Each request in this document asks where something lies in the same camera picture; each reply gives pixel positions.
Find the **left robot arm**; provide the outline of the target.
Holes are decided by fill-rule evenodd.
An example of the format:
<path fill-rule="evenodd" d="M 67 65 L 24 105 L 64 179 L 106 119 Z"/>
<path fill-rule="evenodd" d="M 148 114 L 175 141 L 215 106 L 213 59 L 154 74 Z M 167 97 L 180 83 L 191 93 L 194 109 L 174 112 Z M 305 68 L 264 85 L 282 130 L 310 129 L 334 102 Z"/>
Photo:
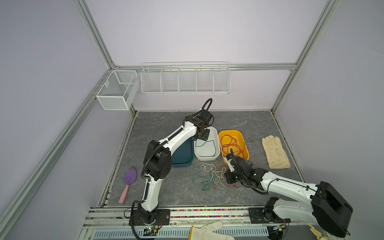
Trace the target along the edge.
<path fill-rule="evenodd" d="M 161 185 L 163 179 L 171 171 L 172 155 L 189 139 L 208 140 L 210 133 L 208 128 L 215 120 L 209 112 L 212 102 L 213 99 L 209 98 L 198 112 L 186 116 L 183 124 L 173 133 L 159 141 L 152 140 L 148 144 L 141 171 L 141 178 L 146 181 L 146 185 L 143 198 L 140 201 L 133 201 L 133 205 L 137 205 L 137 209 L 132 210 L 131 222 L 134 221 L 134 217 L 145 225 L 155 222 Z"/>

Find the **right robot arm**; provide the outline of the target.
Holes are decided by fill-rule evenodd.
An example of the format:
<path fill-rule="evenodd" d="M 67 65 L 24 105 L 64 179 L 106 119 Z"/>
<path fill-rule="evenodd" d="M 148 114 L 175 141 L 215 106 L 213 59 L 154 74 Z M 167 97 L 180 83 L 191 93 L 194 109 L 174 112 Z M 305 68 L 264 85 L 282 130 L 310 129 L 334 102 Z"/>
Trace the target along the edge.
<path fill-rule="evenodd" d="M 234 153 L 227 154 L 224 160 L 229 167 L 228 184 L 240 183 L 261 195 L 277 193 L 288 198 L 286 201 L 271 197 L 267 201 L 263 213 L 268 222 L 297 220 L 319 225 L 338 238 L 349 235 L 353 207 L 330 183 L 310 184 L 287 179 L 262 168 L 253 168 L 252 163 Z"/>

